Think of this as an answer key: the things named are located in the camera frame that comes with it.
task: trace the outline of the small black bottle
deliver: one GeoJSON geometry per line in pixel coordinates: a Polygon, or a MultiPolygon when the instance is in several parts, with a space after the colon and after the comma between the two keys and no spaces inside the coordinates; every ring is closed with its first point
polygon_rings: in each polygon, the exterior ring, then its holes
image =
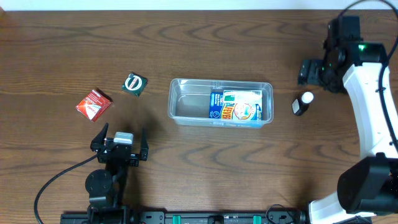
{"type": "Polygon", "coordinates": [[[310,103],[313,100],[313,94],[311,92],[305,92],[301,97],[295,99],[292,103],[293,114],[301,116],[308,110],[310,103]]]}

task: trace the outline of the wooden surface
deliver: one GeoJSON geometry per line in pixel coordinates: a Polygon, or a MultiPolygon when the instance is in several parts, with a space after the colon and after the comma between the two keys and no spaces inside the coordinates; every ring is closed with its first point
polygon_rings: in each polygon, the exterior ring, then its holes
{"type": "MultiPolygon", "coordinates": [[[[398,30],[392,13],[357,13],[363,37],[389,50],[398,30]]],[[[303,208],[332,193],[359,161],[353,109],[346,95],[298,86],[297,73],[303,59],[323,57],[326,25],[337,14],[7,12],[0,22],[0,223],[35,223],[41,186],[92,156],[90,142],[105,122],[109,136],[127,131],[138,139],[148,130],[149,160],[130,170],[124,199],[134,208],[303,208]],[[130,71],[149,80],[139,98],[120,89],[130,71]],[[167,115],[173,78],[269,82],[274,121],[260,130],[177,126],[167,115]],[[92,123],[75,106],[94,88],[114,103],[92,123]],[[315,100],[296,117],[291,103],[304,89],[315,100]]],[[[395,99],[397,59],[390,63],[395,99]]],[[[39,202],[43,221],[84,211],[86,176],[103,167],[93,161],[52,183],[39,202]]]]}

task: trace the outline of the red packet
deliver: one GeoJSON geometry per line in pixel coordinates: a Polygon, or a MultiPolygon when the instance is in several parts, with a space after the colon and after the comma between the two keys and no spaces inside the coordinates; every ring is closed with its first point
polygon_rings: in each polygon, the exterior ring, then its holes
{"type": "Polygon", "coordinates": [[[77,106],[76,109],[91,121],[96,121],[112,102],[92,90],[77,106]]]}

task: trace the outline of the white backdrop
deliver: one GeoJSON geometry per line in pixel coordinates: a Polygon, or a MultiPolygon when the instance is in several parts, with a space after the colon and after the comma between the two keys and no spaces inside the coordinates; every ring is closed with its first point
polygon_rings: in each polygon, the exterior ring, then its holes
{"type": "MultiPolygon", "coordinates": [[[[0,0],[5,11],[24,10],[240,10],[343,9],[354,0],[0,0]]],[[[398,0],[390,0],[398,7],[398,0]]],[[[370,1],[356,9],[388,9],[370,1]]]]}

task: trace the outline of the clear plastic tray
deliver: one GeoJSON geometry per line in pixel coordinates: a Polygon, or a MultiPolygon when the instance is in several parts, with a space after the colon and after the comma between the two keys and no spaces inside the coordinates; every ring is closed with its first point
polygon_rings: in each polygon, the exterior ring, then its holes
{"type": "Polygon", "coordinates": [[[169,116],[181,125],[261,128],[274,119],[272,95],[272,86],[269,83],[176,78],[170,84],[169,116]],[[209,118],[211,93],[222,93],[224,90],[261,90],[262,120],[209,118]]]}

